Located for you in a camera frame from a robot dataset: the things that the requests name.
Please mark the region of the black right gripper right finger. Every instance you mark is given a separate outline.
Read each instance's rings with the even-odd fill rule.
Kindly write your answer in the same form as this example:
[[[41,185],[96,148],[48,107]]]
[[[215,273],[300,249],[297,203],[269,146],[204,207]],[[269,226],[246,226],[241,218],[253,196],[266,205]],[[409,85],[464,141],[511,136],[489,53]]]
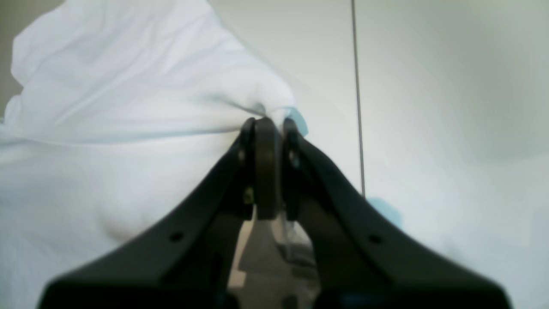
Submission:
[[[509,309],[504,289],[385,219],[296,123],[283,123],[287,219],[313,244],[314,309]]]

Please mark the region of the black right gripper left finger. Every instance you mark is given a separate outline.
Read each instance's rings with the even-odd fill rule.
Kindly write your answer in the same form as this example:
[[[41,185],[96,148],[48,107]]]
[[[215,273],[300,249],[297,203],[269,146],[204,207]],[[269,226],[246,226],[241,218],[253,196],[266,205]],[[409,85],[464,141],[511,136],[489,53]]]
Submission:
[[[40,309],[238,309],[227,291],[244,221],[282,207],[281,135],[245,121],[191,194],[117,250],[48,284]]]

